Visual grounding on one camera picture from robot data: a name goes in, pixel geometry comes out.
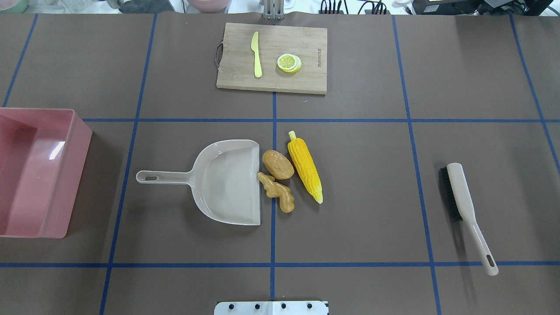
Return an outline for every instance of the knife handle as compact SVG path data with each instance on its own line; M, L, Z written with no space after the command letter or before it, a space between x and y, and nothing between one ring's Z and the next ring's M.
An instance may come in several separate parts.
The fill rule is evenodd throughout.
M255 77L260 78L263 76L263 70L260 68L259 52L255 52Z

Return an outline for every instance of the pink bowl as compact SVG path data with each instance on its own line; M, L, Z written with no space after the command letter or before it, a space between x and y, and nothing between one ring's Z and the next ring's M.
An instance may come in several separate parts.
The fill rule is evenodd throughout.
M188 0L188 2L199 11L211 13L227 7L231 0Z
M0 108L0 237L66 235L91 135L72 109Z

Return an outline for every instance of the cutting board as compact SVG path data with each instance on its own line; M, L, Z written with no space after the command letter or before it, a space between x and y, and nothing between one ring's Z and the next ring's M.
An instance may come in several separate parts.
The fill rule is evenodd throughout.
M259 32L263 70L254 76L251 39ZM286 73L278 68L280 55L300 57L301 69ZM326 94L326 29L226 23L223 55L216 86L221 89Z

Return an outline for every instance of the knife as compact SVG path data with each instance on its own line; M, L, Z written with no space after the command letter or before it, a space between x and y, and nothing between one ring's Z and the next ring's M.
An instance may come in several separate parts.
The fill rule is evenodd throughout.
M260 78L263 75L263 70L260 68L259 32L255 32L255 34L253 34L253 39L251 40L251 50L255 52L255 77Z

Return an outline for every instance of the dustpan handle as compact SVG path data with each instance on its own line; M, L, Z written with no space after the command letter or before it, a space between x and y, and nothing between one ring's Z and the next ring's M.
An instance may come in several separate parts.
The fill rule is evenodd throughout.
M136 173L136 181L140 184L190 185L190 172L141 170Z

